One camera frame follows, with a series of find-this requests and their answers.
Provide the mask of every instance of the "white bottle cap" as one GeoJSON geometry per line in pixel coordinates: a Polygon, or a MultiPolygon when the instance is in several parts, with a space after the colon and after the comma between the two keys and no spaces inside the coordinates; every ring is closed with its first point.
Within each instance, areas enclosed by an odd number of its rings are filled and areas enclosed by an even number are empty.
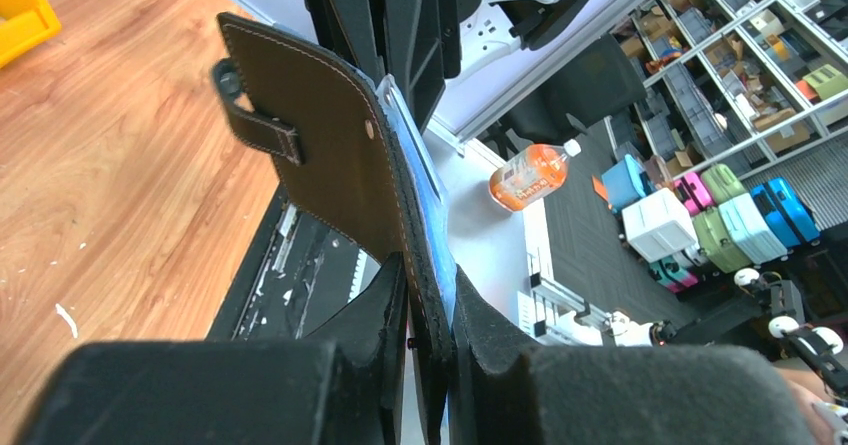
{"type": "Polygon", "coordinates": [[[563,148],[565,148],[565,153],[567,153],[569,157],[576,157],[582,151],[580,144],[574,139],[565,142],[563,148]]]}

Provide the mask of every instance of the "wooden tabletop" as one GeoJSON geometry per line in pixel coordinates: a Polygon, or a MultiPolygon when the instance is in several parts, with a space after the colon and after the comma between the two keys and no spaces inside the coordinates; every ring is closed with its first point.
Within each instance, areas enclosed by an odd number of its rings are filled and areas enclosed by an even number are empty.
{"type": "Polygon", "coordinates": [[[0,69],[0,443],[75,347],[203,338],[276,185],[208,78],[228,0],[49,1],[0,69]]]}

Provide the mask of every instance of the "suitcase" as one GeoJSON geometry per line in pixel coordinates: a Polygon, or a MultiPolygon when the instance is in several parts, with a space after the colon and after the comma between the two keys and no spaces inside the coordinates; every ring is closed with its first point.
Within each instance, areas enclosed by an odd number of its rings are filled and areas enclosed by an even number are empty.
{"type": "Polygon", "coordinates": [[[695,172],[687,173],[682,179],[674,182],[674,187],[680,201],[693,217],[716,205],[701,177],[695,172]]]}
{"type": "Polygon", "coordinates": [[[733,243],[717,208],[699,213],[694,222],[704,255],[719,270],[732,273],[751,264],[751,259],[733,243]]]}
{"type": "Polygon", "coordinates": [[[625,155],[624,160],[604,172],[601,181],[607,190],[607,201],[613,213],[620,212],[653,191],[642,164],[631,155],[625,155]]]}
{"type": "Polygon", "coordinates": [[[657,283],[674,293],[682,292],[698,283],[698,278],[677,264],[671,257],[650,265],[650,274],[657,283]]]}
{"type": "Polygon", "coordinates": [[[649,263],[698,242],[689,212],[667,188],[625,208],[621,218],[627,243],[649,263]]]}
{"type": "Polygon", "coordinates": [[[690,247],[676,252],[671,256],[675,262],[681,267],[689,270],[692,268],[700,268],[710,264],[710,260],[704,255],[701,250],[701,244],[696,243],[690,247]]]}
{"type": "Polygon", "coordinates": [[[674,183],[674,176],[668,171],[668,166],[662,157],[654,155],[650,160],[643,163],[642,167],[645,169],[648,179],[654,185],[654,189],[659,190],[674,183]]]}
{"type": "Polygon", "coordinates": [[[721,205],[747,192],[730,167],[723,163],[717,163],[704,171],[701,174],[701,181],[707,187],[716,205],[721,205]]]}
{"type": "Polygon", "coordinates": [[[783,178],[769,180],[751,190],[757,209],[786,248],[811,242],[818,245],[821,233],[812,211],[798,198],[783,178]]]}
{"type": "Polygon", "coordinates": [[[751,195],[739,195],[718,206],[724,227],[733,243],[755,265],[770,262],[789,253],[754,204],[751,195]]]}

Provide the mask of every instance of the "blue suitcase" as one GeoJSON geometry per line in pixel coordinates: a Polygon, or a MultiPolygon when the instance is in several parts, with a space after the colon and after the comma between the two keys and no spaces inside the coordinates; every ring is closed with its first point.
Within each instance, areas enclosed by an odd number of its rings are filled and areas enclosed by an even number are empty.
{"type": "Polygon", "coordinates": [[[821,233],[813,213],[795,195],[786,179],[775,178],[754,187],[751,196],[771,231],[786,248],[808,242],[818,245],[821,233]]]}
{"type": "Polygon", "coordinates": [[[642,164],[631,155],[625,155],[624,160],[616,163],[601,175],[601,181],[607,190],[607,200],[612,207],[612,213],[618,213],[628,205],[632,205],[648,196],[653,191],[648,174],[642,164]]]}
{"type": "Polygon", "coordinates": [[[657,260],[651,263],[650,267],[651,278],[674,293],[680,293],[698,283],[698,277],[681,267],[671,257],[657,260]]]}
{"type": "Polygon", "coordinates": [[[731,198],[718,206],[730,240],[754,265],[786,257],[789,251],[766,224],[750,194],[731,198]]]}

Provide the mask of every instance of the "green suitcase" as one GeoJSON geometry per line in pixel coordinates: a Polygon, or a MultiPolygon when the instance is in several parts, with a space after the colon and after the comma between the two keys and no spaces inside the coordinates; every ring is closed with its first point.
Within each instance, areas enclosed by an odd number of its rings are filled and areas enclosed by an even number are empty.
{"type": "Polygon", "coordinates": [[[751,264],[751,259],[730,239],[718,208],[707,209],[692,221],[704,255],[719,270],[732,273],[751,264]]]}
{"type": "Polygon", "coordinates": [[[701,174],[701,181],[710,192],[716,205],[748,193],[736,174],[723,163],[717,163],[701,174]]]}

